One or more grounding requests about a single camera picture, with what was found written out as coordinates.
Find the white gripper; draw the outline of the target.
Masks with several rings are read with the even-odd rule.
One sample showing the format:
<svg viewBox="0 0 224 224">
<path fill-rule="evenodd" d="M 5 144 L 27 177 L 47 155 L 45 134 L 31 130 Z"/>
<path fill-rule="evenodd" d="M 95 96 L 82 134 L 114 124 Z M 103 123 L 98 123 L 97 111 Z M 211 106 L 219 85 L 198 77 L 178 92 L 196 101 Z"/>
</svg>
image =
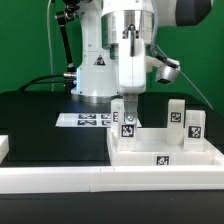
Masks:
<svg viewBox="0 0 224 224">
<path fill-rule="evenodd" d="M 131 39 L 122 39 L 118 50 L 118 87 L 123 96 L 124 122 L 137 122 L 138 95 L 146 88 L 146 53 L 142 39 L 134 40 L 134 55 L 131 55 Z"/>
</svg>

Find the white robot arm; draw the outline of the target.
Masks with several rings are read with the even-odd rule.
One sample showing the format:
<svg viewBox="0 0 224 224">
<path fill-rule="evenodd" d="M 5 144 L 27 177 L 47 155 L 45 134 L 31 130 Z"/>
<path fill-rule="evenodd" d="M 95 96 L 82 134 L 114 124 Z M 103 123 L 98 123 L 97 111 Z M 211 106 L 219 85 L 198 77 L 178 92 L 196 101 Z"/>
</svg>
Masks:
<svg viewBox="0 0 224 224">
<path fill-rule="evenodd" d="M 180 62 L 157 51 L 160 27 L 195 26 L 211 12 L 214 0 L 81 0 L 83 59 L 73 93 L 92 102 L 120 95 L 123 122 L 137 123 L 138 95 L 146 74 L 172 83 Z"/>
</svg>

